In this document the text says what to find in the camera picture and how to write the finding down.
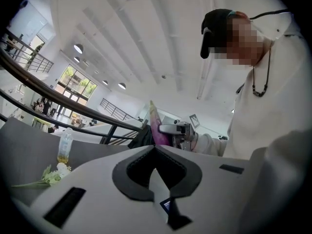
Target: necklace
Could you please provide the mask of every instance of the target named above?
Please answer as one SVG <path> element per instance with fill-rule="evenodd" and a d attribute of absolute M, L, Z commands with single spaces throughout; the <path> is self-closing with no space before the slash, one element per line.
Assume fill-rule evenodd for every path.
<path fill-rule="evenodd" d="M 269 72 L 270 72 L 270 59 L 271 59 L 271 48 L 269 50 L 269 64 L 268 64 L 268 73 L 267 73 L 267 82 L 264 85 L 264 89 L 261 93 L 257 92 L 255 90 L 255 85 L 254 85 L 254 66 L 253 66 L 253 94 L 257 97 L 263 97 L 263 95 L 265 94 L 265 92 L 268 89 L 268 81 L 269 81 Z"/>

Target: handrail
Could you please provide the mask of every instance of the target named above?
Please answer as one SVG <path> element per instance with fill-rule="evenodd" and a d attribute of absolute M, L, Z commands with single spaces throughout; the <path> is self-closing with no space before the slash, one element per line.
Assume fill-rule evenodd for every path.
<path fill-rule="evenodd" d="M 128 137 L 131 137 L 132 139 L 134 139 L 137 135 L 138 135 L 138 132 L 134 132 L 131 135 L 129 135 Z M 122 143 L 125 143 L 126 141 L 128 141 L 128 140 L 127 139 L 117 139 L 116 142 L 110 143 L 110 145 L 121 145 Z"/>
<path fill-rule="evenodd" d="M 83 106 L 73 100 L 65 97 L 59 92 L 52 90 L 41 80 L 21 68 L 17 63 L 15 63 L 12 59 L 8 58 L 8 56 L 4 53 L 2 49 L 0 49 L 0 64 L 16 79 L 21 81 L 25 86 L 29 87 L 33 91 L 42 95 L 43 97 L 65 107 L 70 110 L 73 110 L 79 114 L 84 116 L 96 119 L 98 121 L 102 121 L 107 124 L 116 125 L 118 127 L 122 127 L 125 129 L 129 129 L 132 131 L 140 131 L 141 128 L 127 124 L 125 122 L 113 119 L 111 117 L 105 116 L 91 108 Z"/>
<path fill-rule="evenodd" d="M 120 108 L 116 107 L 114 104 L 110 103 L 108 100 L 106 99 L 102 99 L 100 106 L 102 106 L 105 110 L 107 110 L 107 108 L 109 108 L 111 111 L 107 110 L 109 113 L 111 113 L 112 117 L 115 118 L 119 118 L 120 120 L 125 120 L 125 119 L 135 119 L 134 117 L 132 117 L 131 115 L 127 114 L 126 112 L 122 111 Z"/>
<path fill-rule="evenodd" d="M 81 132 L 81 133 L 84 133 L 84 134 L 96 135 L 96 136 L 101 136 L 101 137 L 107 137 L 108 136 L 108 134 L 101 134 L 101 133 L 85 130 L 85 129 L 82 129 L 82 128 L 78 128 L 78 127 L 75 127 L 75 126 L 68 125 L 68 124 L 65 124 L 63 122 L 57 121 L 57 120 L 52 119 L 50 117 L 47 117 L 47 116 L 45 116 L 43 114 L 39 114 L 36 111 L 34 111 L 33 109 L 23 105 L 22 103 L 20 103 L 19 101 L 15 100 L 15 99 L 13 99 L 11 96 L 6 94 L 2 89 L 0 89 L 0 96 L 2 96 L 8 102 L 12 103 L 14 106 L 17 106 L 18 108 L 21 108 L 23 111 L 25 111 L 25 112 L 27 112 L 27 113 L 29 113 L 29 114 L 37 117 L 37 118 L 40 118 L 40 119 L 43 119 L 43 120 L 48 121 L 50 123 L 53 123 L 55 125 L 58 125 L 58 126 L 61 126 L 61 127 L 65 127 L 65 128 L 70 127 L 74 131 Z M 7 121 L 8 120 L 5 116 L 3 116 L 1 114 L 0 114 L 0 119 L 3 120 L 3 121 Z M 133 139 L 133 138 L 127 137 L 127 136 L 112 136 L 112 138 L 116 138 L 116 139 Z"/>
<path fill-rule="evenodd" d="M 52 62 L 44 57 L 38 56 L 37 52 L 27 53 L 27 45 L 22 45 L 21 48 L 18 48 L 16 45 L 6 42 L 3 39 L 1 39 L 0 42 L 3 42 L 7 46 L 11 47 L 11 50 L 6 51 L 6 54 L 19 65 L 21 65 L 24 69 L 48 73 L 53 66 Z"/>
<path fill-rule="evenodd" d="M 0 120 L 6 122 L 8 120 L 7 117 L 5 117 L 3 114 L 0 113 Z"/>
<path fill-rule="evenodd" d="M 29 45 L 27 45 L 25 42 L 23 42 L 21 39 L 19 39 L 17 36 L 15 36 L 12 32 L 10 32 L 8 29 L 5 29 L 4 31 L 5 34 L 8 34 L 10 37 L 12 37 L 14 40 L 18 41 L 20 44 L 22 44 L 23 46 L 29 48 L 31 51 L 35 52 L 36 55 L 46 59 L 47 61 L 51 62 L 49 59 L 47 59 L 46 57 L 44 57 L 43 55 L 39 54 L 38 51 L 32 49 Z"/>
<path fill-rule="evenodd" d="M 122 135 L 122 137 L 129 137 L 129 136 L 132 135 L 133 133 L 137 133 L 137 132 L 136 132 L 136 131 L 130 131 L 130 132 L 128 132 L 128 133 Z M 114 140 L 111 140 L 111 141 L 109 142 L 109 144 L 112 144 L 112 143 L 114 143 L 114 142 L 117 141 L 117 140 L 119 140 L 119 139 L 118 139 L 118 138 L 115 138 Z"/>

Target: tree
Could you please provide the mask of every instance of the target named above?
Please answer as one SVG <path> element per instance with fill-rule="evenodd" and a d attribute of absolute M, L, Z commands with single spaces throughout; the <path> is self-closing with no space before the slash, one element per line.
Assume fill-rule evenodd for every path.
<path fill-rule="evenodd" d="M 74 68 L 72 66 L 68 66 L 63 73 L 61 80 L 65 79 L 66 76 L 72 77 L 74 75 Z"/>
<path fill-rule="evenodd" d="M 68 76 L 72 77 L 73 74 L 74 74 L 74 68 L 73 68 L 72 66 L 68 66 L 67 69 L 65 70 L 65 73 L 66 73 Z"/>
<path fill-rule="evenodd" d="M 85 78 L 80 81 L 80 86 L 85 87 L 89 83 L 89 79 Z"/>
<path fill-rule="evenodd" d="M 86 92 L 87 92 L 86 96 L 89 97 L 93 93 L 96 87 L 97 87 L 96 84 L 90 82 L 89 85 L 86 87 Z"/>

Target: plastic bottle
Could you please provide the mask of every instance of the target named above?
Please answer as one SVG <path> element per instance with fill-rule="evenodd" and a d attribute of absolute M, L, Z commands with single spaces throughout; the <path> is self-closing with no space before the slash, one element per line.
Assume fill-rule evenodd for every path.
<path fill-rule="evenodd" d="M 58 161 L 60 163 L 66 164 L 68 162 L 69 152 L 73 142 L 72 132 L 73 129 L 68 127 L 60 138 L 58 145 Z"/>

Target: white sleeve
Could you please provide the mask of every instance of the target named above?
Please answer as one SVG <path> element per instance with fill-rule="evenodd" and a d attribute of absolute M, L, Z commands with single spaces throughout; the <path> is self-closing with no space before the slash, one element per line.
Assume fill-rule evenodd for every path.
<path fill-rule="evenodd" d="M 223 156 L 227 140 L 212 138 L 209 134 L 198 135 L 197 143 L 192 152 Z"/>

